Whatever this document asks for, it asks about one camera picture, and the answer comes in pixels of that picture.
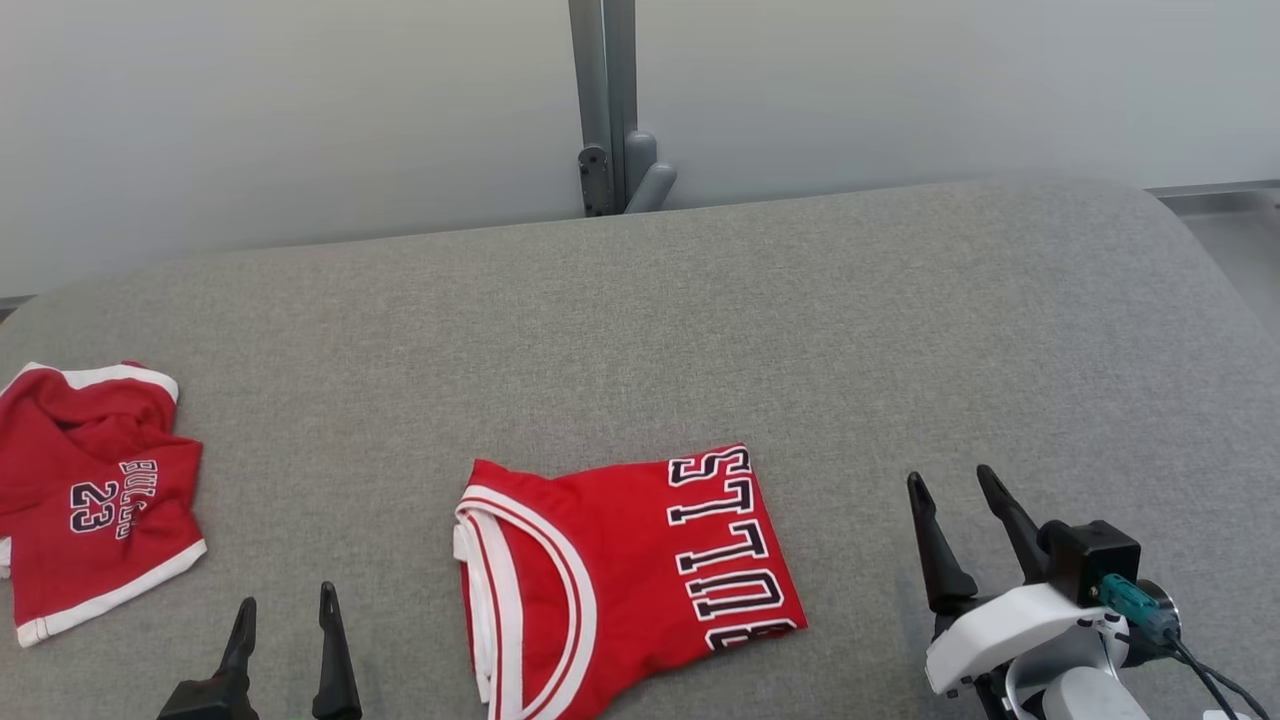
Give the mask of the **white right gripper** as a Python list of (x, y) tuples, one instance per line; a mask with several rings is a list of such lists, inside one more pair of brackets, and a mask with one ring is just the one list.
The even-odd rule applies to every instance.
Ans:
[[(1050, 556), (1039, 527), (988, 465), (977, 479), (1001, 521), (1025, 584), (964, 614), (925, 652), (936, 694), (974, 693), (988, 720), (1132, 720), (1132, 693), (1119, 676), (1128, 656), (1124, 618), (1105, 606), (1082, 609), (1047, 584)], [(928, 607), (965, 612), (977, 583), (959, 565), (937, 521), (937, 505), (918, 471), (908, 474)]]

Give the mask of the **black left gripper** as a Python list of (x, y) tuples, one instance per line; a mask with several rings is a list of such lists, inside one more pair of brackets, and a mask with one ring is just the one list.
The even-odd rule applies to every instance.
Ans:
[[(314, 720), (362, 720), (349, 642), (332, 582), (321, 584), (317, 624), (324, 642)], [(243, 598), (221, 656), (220, 675), (178, 683), (156, 720), (260, 720), (248, 696), (256, 628), (257, 601)]]

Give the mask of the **red Bulls 23 shorts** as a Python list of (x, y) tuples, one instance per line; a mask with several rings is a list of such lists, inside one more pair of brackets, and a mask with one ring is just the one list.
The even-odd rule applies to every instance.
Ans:
[(134, 363), (24, 365), (0, 389), (0, 578), (29, 648), (188, 571), (204, 447), (180, 389)]

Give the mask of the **red white Bulls jersey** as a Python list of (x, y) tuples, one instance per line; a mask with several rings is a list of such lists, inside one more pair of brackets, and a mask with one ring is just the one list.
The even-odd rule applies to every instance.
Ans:
[(453, 555), (486, 720), (596, 720), (808, 620), (742, 443), (547, 478), (479, 459)]

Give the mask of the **grey fabric sofa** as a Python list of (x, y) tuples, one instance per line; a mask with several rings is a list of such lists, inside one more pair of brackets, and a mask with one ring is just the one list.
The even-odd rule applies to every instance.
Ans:
[(1142, 190), (1027, 177), (230, 252), (40, 295), (26, 363), (136, 360), (204, 443), (188, 573), (29, 650), (0, 720), (155, 720), (259, 602), (251, 698), (301, 717), (335, 583), (365, 712), (480, 720), (451, 557), (472, 461), (544, 477), (745, 443), (810, 626), (618, 720), (980, 717), (931, 693), (905, 479), (986, 593), (1021, 574), (974, 470), (1103, 519), (1187, 643), (1280, 720), (1280, 345)]

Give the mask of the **grey wall base rail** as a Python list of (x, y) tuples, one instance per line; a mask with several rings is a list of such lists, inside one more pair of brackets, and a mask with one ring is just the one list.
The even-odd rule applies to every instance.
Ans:
[(1280, 211), (1280, 179), (1148, 188), (1179, 217)]

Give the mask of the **dark grey hinge bracket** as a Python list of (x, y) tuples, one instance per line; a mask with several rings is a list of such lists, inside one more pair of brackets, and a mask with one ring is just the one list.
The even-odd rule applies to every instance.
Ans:
[(613, 214), (613, 165), (609, 152), (598, 143), (589, 143), (580, 151), (577, 164), (584, 215)]

